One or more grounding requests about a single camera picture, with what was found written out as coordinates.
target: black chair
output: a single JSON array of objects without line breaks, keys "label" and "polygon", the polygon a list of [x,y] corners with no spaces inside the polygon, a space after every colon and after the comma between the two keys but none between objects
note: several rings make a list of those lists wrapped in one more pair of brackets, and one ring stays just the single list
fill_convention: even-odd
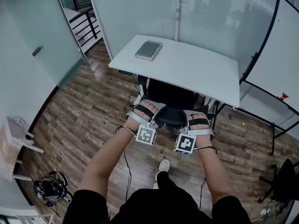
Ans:
[{"label": "black chair", "polygon": [[289,203],[291,200],[298,198],[299,176],[295,174],[294,166],[295,165],[287,159],[283,163],[278,174],[276,164],[271,166],[271,168],[274,169],[273,181],[269,181],[262,176],[259,177],[259,180],[271,185],[265,196],[258,200],[259,203],[262,203],[271,192],[273,192],[271,200],[275,200],[277,202]]},{"label": "black chair", "polygon": [[194,109],[195,101],[199,96],[198,94],[194,95],[192,91],[154,79],[149,80],[149,86],[146,88],[147,79],[147,77],[138,76],[138,84],[142,86],[144,93],[142,99],[166,104],[166,107],[157,117],[157,121],[160,124],[167,124],[174,127],[185,126],[186,117],[183,110],[203,112],[207,115],[208,119],[214,118],[214,114],[208,114],[208,105]]}]

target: wooden floor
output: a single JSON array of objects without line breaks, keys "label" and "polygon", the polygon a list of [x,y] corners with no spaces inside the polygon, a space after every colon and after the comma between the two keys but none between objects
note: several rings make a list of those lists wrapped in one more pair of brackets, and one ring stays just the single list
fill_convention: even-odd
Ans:
[{"label": "wooden floor", "polygon": [[[36,146],[45,153],[26,149],[22,158],[24,164],[18,170],[18,174],[36,180],[56,168],[67,175],[71,193],[80,184],[91,158],[114,135],[116,127],[125,122],[128,96],[131,95],[132,104],[137,95],[132,77],[108,67],[110,59],[103,43],[88,54],[88,62],[64,90],[56,93],[33,130]],[[264,175],[271,179],[270,166],[276,163],[280,167],[286,158],[297,162],[299,143],[283,135],[276,141],[275,155],[270,157],[270,127],[230,108],[219,114],[215,136],[213,145],[233,182],[236,196],[250,219],[256,219],[269,202],[266,199],[263,204],[257,203],[269,188],[258,177]],[[133,141],[128,145],[126,156],[133,175],[129,195],[137,189],[152,188],[159,162],[167,158],[171,161],[171,179],[199,204],[200,185],[205,177],[199,155],[194,152],[184,156],[173,152],[173,148],[174,142],[164,129],[158,131],[154,147]],[[127,182],[128,168],[121,157],[109,180],[107,205],[112,216],[125,203]],[[21,185],[33,205],[42,213],[49,211],[34,195],[32,182],[21,181]],[[211,215],[211,209],[211,195],[204,186],[202,211]],[[59,203],[57,210],[61,218],[55,218],[56,224],[62,222],[66,204]],[[283,223],[287,211],[274,220],[273,214],[268,223]]]}]

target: gray book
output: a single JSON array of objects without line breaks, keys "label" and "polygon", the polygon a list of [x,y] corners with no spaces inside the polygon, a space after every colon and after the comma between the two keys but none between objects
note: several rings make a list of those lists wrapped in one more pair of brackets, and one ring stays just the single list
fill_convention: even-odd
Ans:
[{"label": "gray book", "polygon": [[135,56],[137,58],[152,61],[161,48],[162,43],[147,41],[139,48],[139,50],[135,53]]}]

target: white sneaker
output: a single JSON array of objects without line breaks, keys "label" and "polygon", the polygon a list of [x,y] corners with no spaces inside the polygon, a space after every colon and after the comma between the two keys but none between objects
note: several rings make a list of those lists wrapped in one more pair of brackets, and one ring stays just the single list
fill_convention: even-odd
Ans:
[{"label": "white sneaker", "polygon": [[159,165],[159,171],[155,175],[155,180],[157,181],[157,175],[163,171],[168,172],[170,168],[170,161],[168,159],[163,159]]},{"label": "white sneaker", "polygon": [[157,182],[154,184],[153,189],[159,189]]}]

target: staircase railing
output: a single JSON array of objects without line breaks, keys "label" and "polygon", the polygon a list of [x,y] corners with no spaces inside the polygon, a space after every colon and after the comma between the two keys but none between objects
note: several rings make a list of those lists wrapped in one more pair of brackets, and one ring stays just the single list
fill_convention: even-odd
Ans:
[{"label": "staircase railing", "polygon": [[92,5],[92,2],[90,0],[73,0],[73,2],[76,11],[85,7],[90,7]]},{"label": "staircase railing", "polygon": [[[82,11],[80,14],[74,16],[72,19],[69,20],[70,23],[74,22],[75,20],[77,20],[78,18],[82,17],[83,15],[86,15],[86,19],[84,19],[83,21],[81,21],[79,24],[77,24],[76,26],[74,26],[72,29],[74,30],[75,28],[77,28],[78,26],[80,26],[81,24],[83,24],[84,22],[88,21],[88,25],[86,25],[85,27],[83,27],[82,29],[80,29],[77,33],[75,33],[76,39],[80,44],[80,41],[82,39],[84,39],[84,37],[86,37],[88,34],[90,34],[91,32],[93,33],[93,35],[91,37],[89,37],[83,44],[81,44],[80,46],[83,47],[88,41],[90,41],[93,37],[94,39],[97,39],[97,34],[100,32],[100,30],[98,32],[95,31],[95,29],[98,27],[97,26],[93,26],[93,24],[97,21],[97,19],[95,19],[94,21],[91,21],[91,16],[93,16],[93,14],[89,14],[90,11],[92,11],[93,8],[87,8],[84,11]],[[82,31],[84,31],[86,28],[90,27],[91,30],[88,31],[86,34],[84,34],[82,37],[80,37],[79,39],[77,38],[77,35],[79,35]]]}]

